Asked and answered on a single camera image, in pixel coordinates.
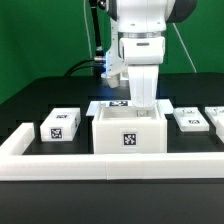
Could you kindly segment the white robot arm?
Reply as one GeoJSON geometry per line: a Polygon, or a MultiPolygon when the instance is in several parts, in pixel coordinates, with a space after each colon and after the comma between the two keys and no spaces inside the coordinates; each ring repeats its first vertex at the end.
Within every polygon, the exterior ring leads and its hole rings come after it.
{"type": "Polygon", "coordinates": [[[111,21],[111,47],[104,77],[110,87],[129,80],[131,103],[146,116],[156,105],[159,65],[165,54],[168,23],[188,18],[198,0],[106,0],[111,21]]]}

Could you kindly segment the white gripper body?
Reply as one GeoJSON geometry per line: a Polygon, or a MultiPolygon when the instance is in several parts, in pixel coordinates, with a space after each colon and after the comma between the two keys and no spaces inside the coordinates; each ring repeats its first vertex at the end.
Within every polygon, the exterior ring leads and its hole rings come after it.
{"type": "Polygon", "coordinates": [[[153,108],[159,65],[165,54],[165,38],[121,38],[119,47],[127,66],[132,105],[153,108]]]}

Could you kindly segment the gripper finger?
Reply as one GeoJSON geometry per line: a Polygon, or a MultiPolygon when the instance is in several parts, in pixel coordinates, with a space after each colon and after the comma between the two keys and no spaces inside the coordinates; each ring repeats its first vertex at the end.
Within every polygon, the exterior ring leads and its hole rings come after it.
{"type": "Polygon", "coordinates": [[[138,117],[147,117],[148,111],[145,108],[140,108],[137,110],[137,116],[138,117]]]}

